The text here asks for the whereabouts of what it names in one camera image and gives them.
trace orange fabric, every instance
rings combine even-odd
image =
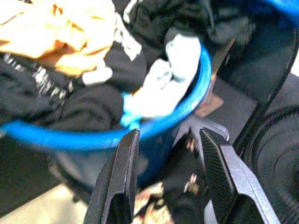
[[[111,0],[10,0],[0,8],[0,51],[36,59],[69,76],[96,68],[115,31]]]

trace black fabric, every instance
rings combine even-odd
[[[131,61],[122,45],[114,42],[104,61],[113,71],[112,77],[107,80],[108,84],[125,92],[135,92],[143,85],[146,60],[142,51]]]
[[[112,0],[112,2],[114,3],[115,11],[123,16],[123,12],[130,0]]]
[[[94,85],[74,92],[63,107],[35,121],[57,130],[95,132],[116,126],[123,114],[121,93],[111,85]]]
[[[194,150],[191,151],[189,143],[194,142]],[[182,136],[171,151],[165,166],[147,184],[150,186],[157,182],[163,182],[164,204],[167,205],[171,218],[175,224],[200,224],[203,223],[204,201],[202,200],[206,185],[202,178],[198,160],[198,145],[195,135],[189,131]],[[192,174],[197,176],[196,184],[199,188],[197,194],[192,191],[184,193],[186,183],[190,181]],[[149,203],[158,199],[151,198]],[[142,209],[137,215],[144,215],[146,209]]]
[[[247,15],[230,3],[217,0],[143,0],[129,16],[128,28],[142,44],[148,67],[156,59],[165,58],[164,37],[170,27],[193,32],[203,40],[208,37],[216,45],[225,44],[239,34],[248,36],[243,40],[252,35],[252,29],[246,28],[251,24]]]
[[[0,55],[1,121],[33,120],[59,108],[71,92],[71,80],[36,63],[27,67],[15,57]]]

